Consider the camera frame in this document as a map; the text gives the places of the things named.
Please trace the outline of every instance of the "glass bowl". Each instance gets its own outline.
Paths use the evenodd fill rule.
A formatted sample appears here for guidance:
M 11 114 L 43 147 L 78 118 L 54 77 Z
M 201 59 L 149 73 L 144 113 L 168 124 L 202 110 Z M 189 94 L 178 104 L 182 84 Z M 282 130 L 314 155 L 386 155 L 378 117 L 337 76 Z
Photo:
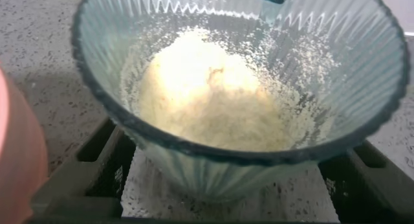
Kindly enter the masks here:
M 174 184 L 201 199 L 234 199 L 356 146 L 389 120 L 406 92 L 407 45 L 381 0 L 280 2 L 82 0 L 72 28 L 73 56 L 109 116 Z M 304 100 L 334 109 L 326 136 L 311 137 L 326 122 L 320 113 L 310 137 L 289 149 L 223 150 L 172 135 L 135 115 L 122 94 L 131 92 L 129 85 L 141 80 L 147 61 L 184 28 L 207 29 L 209 40 L 224 42 L 230 53 L 292 85 L 301 96 L 299 112 Z M 252 57 L 252 51 L 260 54 Z M 133 82 L 121 89 L 125 75 Z

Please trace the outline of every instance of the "granite countertop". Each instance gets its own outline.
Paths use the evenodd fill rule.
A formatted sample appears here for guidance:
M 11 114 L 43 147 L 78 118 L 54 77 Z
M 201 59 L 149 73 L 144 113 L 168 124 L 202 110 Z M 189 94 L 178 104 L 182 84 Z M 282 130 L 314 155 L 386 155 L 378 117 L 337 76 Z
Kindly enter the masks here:
M 78 2 L 0 0 L 1 66 L 25 94 L 45 130 L 51 171 L 106 118 L 101 105 L 84 87 L 71 56 L 70 27 Z M 414 51 L 414 40 L 409 44 Z M 392 120 L 369 140 L 414 178 L 414 94 L 405 97 Z M 144 161 L 137 158 L 133 164 Z M 280 198 L 273 208 L 284 208 L 281 219 L 337 219 L 316 165 L 279 184 L 286 188 L 286 194 L 283 202 Z M 297 189 L 289 192 L 290 187 Z M 130 186 L 130 189 L 138 188 L 148 189 L 139 187 L 139 182 Z M 125 211 L 129 216 L 135 216 L 135 209 L 142 208 L 142 203 L 136 199 L 131 198 L 126 205 L 128 203 Z M 312 203 L 322 207 L 314 208 Z
M 53 171 L 106 117 L 76 71 L 69 43 L 78 0 L 0 0 L 1 67 L 39 119 Z

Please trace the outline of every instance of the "flour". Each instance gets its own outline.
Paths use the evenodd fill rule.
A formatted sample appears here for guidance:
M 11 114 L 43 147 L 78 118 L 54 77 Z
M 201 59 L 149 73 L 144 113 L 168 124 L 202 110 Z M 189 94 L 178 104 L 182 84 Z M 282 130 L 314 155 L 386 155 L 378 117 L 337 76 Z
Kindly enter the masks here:
M 136 72 L 125 69 L 121 84 L 125 106 L 171 134 L 229 150 L 288 150 L 327 138 L 334 121 L 330 109 L 304 98 L 294 86 L 282 82 L 275 70 L 267 69 L 265 57 L 275 49 L 274 42 L 265 38 L 255 47 L 242 42 L 240 50 L 247 54 L 239 55 L 229 53 L 228 44 L 212 41 L 214 34 L 219 32 L 184 29 L 152 57 L 141 81 L 134 84 L 131 74 Z M 299 42 L 292 53 L 304 47 Z M 284 64 L 276 61 L 275 66 Z M 318 73 L 319 82 L 324 75 Z

